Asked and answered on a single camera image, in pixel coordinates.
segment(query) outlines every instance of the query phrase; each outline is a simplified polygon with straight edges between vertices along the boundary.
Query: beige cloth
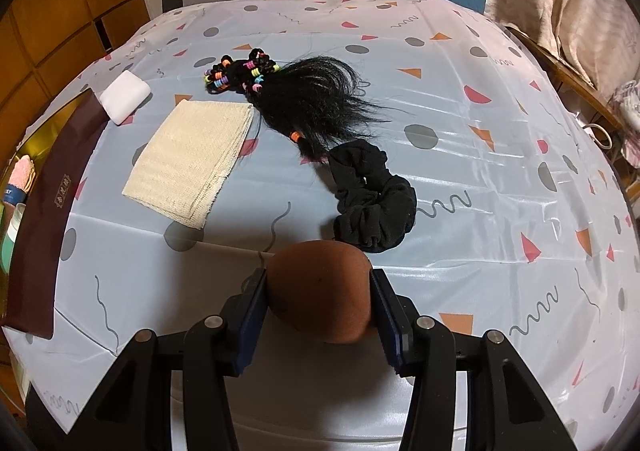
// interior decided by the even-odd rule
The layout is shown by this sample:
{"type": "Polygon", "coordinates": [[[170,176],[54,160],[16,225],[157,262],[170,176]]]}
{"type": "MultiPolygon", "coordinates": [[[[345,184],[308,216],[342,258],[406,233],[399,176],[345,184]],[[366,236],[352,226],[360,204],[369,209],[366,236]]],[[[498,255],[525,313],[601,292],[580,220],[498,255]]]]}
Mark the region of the beige cloth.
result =
{"type": "Polygon", "coordinates": [[[486,0],[485,14],[564,54],[606,99],[640,78],[640,25],[625,0],[486,0]]]}
{"type": "Polygon", "coordinates": [[[181,101],[140,154],[122,194],[202,228],[252,117],[250,104],[181,101]]]}

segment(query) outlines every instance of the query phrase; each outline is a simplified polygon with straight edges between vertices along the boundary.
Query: foam ball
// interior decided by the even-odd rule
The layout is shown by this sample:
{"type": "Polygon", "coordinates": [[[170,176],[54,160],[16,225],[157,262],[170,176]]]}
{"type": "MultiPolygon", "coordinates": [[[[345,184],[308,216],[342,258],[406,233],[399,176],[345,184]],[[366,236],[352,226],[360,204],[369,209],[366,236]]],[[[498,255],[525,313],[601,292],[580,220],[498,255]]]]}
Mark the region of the foam ball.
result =
{"type": "Polygon", "coordinates": [[[371,263],[340,241],[291,245],[267,264],[269,306],[283,322],[326,343],[354,343],[371,321],[371,263]]]}

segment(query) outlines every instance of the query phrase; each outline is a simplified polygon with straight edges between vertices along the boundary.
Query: green container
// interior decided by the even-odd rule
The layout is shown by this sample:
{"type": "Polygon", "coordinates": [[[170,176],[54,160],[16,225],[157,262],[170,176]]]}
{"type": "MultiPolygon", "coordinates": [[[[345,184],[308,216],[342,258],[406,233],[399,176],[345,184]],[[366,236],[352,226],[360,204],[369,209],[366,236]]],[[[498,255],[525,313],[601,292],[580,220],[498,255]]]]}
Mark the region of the green container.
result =
{"type": "Polygon", "coordinates": [[[0,267],[5,274],[9,274],[11,265],[11,256],[14,253],[15,238],[18,235],[22,214],[24,213],[24,204],[15,206],[14,215],[11,217],[9,226],[2,238],[2,247],[0,247],[0,267]]]}

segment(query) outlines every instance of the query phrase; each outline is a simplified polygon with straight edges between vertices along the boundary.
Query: white sponge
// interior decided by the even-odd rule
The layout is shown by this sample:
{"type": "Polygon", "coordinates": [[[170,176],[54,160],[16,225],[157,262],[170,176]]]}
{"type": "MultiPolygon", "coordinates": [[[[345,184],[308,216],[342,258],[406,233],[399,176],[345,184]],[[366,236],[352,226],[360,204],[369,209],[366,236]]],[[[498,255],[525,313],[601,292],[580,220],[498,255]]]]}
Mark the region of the white sponge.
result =
{"type": "Polygon", "coordinates": [[[120,125],[151,93],[145,81],[124,70],[99,96],[109,118],[120,125]]]}

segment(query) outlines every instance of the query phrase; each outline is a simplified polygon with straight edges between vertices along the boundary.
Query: tablecloth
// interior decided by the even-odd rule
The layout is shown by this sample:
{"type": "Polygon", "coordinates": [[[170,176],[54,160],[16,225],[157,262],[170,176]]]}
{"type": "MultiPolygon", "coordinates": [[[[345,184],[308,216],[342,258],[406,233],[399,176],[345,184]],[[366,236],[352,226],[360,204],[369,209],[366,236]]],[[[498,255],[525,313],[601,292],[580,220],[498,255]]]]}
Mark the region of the tablecloth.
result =
{"type": "MultiPolygon", "coordinates": [[[[74,198],[60,254],[54,336],[5,328],[52,415],[69,430],[140,328],[185,330],[277,250],[331,238],[326,166],[301,160],[254,114],[241,157],[201,230],[122,196],[133,164],[183,98],[210,96],[203,71],[254,47],[281,65],[327,54],[350,63],[382,109],[371,127],[388,167],[415,187],[414,229],[370,254],[397,293],[451,329],[504,332],[578,448],[604,442],[638,392],[640,258],[606,159],[544,72],[503,29],[446,0],[240,0],[161,15],[87,67],[33,131],[87,86],[123,70],[152,94],[109,124],[74,198]]],[[[454,449],[463,449],[465,377],[454,449]]],[[[411,379],[380,342],[327,345],[268,315],[253,364],[226,381],[243,450],[397,449],[411,379]]],[[[180,376],[174,448],[184,448],[180,376]]]]}

